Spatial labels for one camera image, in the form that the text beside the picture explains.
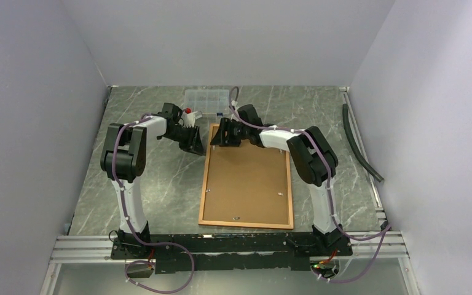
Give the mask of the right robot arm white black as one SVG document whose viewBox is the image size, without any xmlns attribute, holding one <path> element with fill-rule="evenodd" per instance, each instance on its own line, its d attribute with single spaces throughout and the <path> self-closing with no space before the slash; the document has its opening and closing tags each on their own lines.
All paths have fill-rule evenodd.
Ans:
<svg viewBox="0 0 472 295">
<path fill-rule="evenodd" d="M 322 255 L 330 254 L 343 236 L 332 200 L 332 178 L 338 159 L 320 129 L 290 129 L 264 124 L 252 104 L 232 109 L 234 119 L 222 118 L 212 146 L 238 147 L 243 140 L 260 148 L 290 153 L 297 174 L 309 187 L 313 207 L 313 246 Z"/>
</svg>

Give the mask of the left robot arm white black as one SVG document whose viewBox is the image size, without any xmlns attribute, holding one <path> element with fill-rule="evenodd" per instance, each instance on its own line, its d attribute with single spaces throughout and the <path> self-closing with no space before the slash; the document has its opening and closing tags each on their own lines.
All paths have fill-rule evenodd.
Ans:
<svg viewBox="0 0 472 295">
<path fill-rule="evenodd" d="M 146 168 L 147 144 L 165 138 L 176 142 L 184 152 L 204 155 L 199 127 L 195 124 L 201 117 L 200 111 L 164 103 L 157 113 L 145 113 L 133 122 L 108 126 L 100 167 L 117 195 L 120 210 L 117 240 L 127 245 L 127 250 L 136 258 L 147 256 L 152 245 L 140 188 L 140 176 Z"/>
</svg>

